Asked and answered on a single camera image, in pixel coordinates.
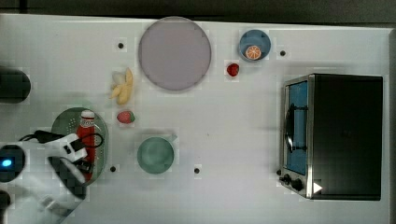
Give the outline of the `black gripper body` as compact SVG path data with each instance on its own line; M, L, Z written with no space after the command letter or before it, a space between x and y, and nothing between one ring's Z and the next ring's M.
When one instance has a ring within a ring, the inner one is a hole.
M91 174L93 170L93 163L85 159L74 161L73 164L83 173Z

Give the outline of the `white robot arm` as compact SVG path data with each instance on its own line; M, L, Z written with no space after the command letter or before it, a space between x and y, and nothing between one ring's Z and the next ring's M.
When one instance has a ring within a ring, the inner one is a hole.
M60 224L87 195L67 145L1 147L1 224Z

